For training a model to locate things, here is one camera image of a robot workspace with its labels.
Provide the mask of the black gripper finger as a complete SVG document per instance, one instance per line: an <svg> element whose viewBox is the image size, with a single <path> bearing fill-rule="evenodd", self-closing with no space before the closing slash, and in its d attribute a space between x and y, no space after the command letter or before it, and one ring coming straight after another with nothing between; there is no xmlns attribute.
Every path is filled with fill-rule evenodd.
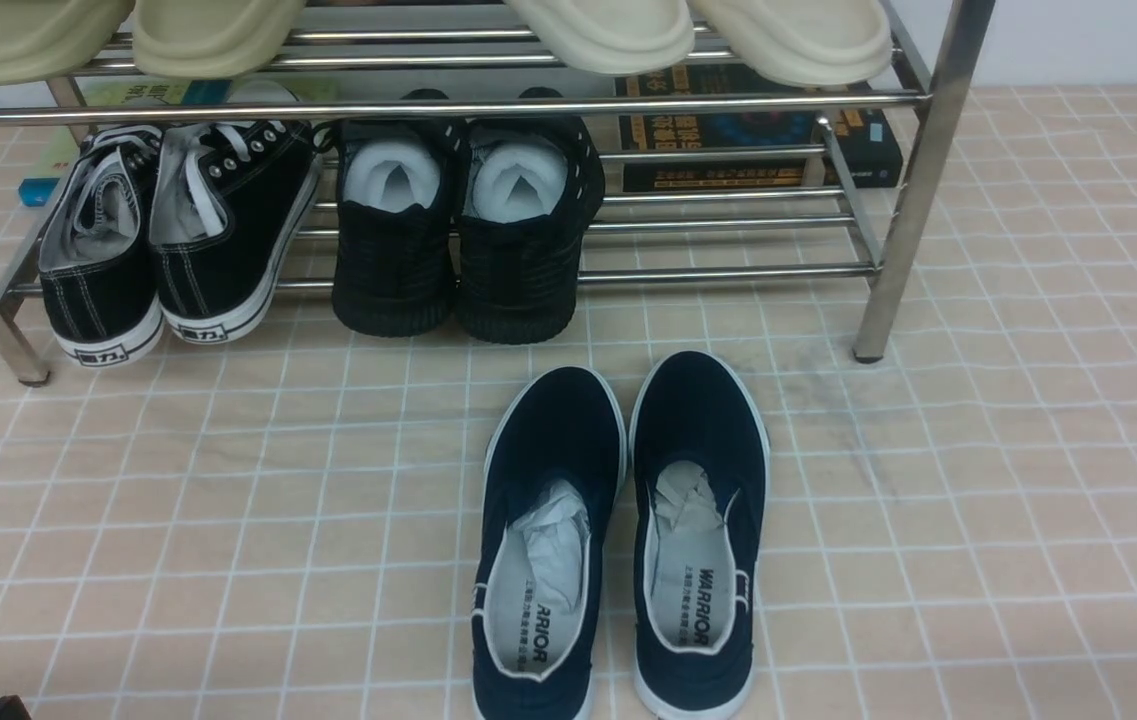
<svg viewBox="0 0 1137 720"><path fill-rule="evenodd" d="M0 697L0 720L32 720L32 715L18 694L7 694Z"/></svg>

